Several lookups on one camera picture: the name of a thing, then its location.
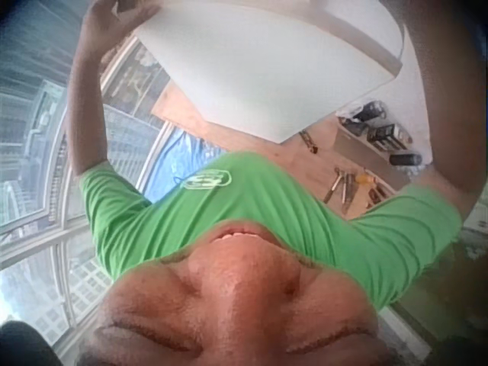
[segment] white board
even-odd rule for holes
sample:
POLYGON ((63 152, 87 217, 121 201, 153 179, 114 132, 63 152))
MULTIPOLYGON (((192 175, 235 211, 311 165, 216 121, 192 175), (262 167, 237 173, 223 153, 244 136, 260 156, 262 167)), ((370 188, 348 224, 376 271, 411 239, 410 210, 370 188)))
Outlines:
POLYGON ((173 3, 137 36, 205 120, 276 143, 393 79, 327 31, 253 7, 173 3))

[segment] blue tarp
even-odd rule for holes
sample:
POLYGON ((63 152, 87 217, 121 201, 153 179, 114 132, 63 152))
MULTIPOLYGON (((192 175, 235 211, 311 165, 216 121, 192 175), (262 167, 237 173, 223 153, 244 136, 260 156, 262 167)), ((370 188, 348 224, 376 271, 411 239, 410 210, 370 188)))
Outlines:
POLYGON ((224 153, 220 147, 176 128, 152 168, 144 195, 151 202, 160 200, 181 181, 224 153))

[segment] logo on shirt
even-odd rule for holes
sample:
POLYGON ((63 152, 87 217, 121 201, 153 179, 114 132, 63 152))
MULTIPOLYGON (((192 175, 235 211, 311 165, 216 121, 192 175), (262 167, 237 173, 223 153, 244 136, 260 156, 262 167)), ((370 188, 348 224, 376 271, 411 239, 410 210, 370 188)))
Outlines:
POLYGON ((227 170, 207 169, 198 172, 183 182, 186 189, 212 189, 225 187, 232 181, 232 176, 227 170))

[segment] wooden floor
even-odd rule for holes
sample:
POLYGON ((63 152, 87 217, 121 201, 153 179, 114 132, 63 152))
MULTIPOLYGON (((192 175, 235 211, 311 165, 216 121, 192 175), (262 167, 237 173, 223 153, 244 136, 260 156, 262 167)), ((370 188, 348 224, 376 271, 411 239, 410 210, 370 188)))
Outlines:
MULTIPOLYGON (((309 127, 307 131, 319 152, 312 154, 299 135, 293 136, 285 143, 278 145, 269 141, 207 122, 195 109, 174 82, 165 88, 156 102, 152 113, 162 120, 174 125, 190 134, 205 139, 229 151, 253 151, 268 157, 295 177, 311 194, 323 199, 336 179, 335 167, 342 170, 362 172, 363 167, 345 158, 334 150, 339 122, 335 116, 330 116, 309 127)), ((346 218, 353 218, 364 213, 367 198, 358 194, 353 207, 346 218)), ((330 200, 329 207, 342 215, 340 191, 330 200)))

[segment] green t-shirt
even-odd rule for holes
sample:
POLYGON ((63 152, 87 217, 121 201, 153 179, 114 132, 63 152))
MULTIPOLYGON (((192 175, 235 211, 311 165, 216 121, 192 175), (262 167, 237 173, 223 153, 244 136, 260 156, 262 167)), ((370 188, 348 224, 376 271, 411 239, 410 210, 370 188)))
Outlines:
POLYGON ((98 257, 112 278, 170 255, 227 219, 257 221, 290 247, 349 273, 377 309, 397 299, 461 228, 456 209, 410 185, 344 221, 266 158, 229 153, 151 204, 110 164, 82 176, 98 257))

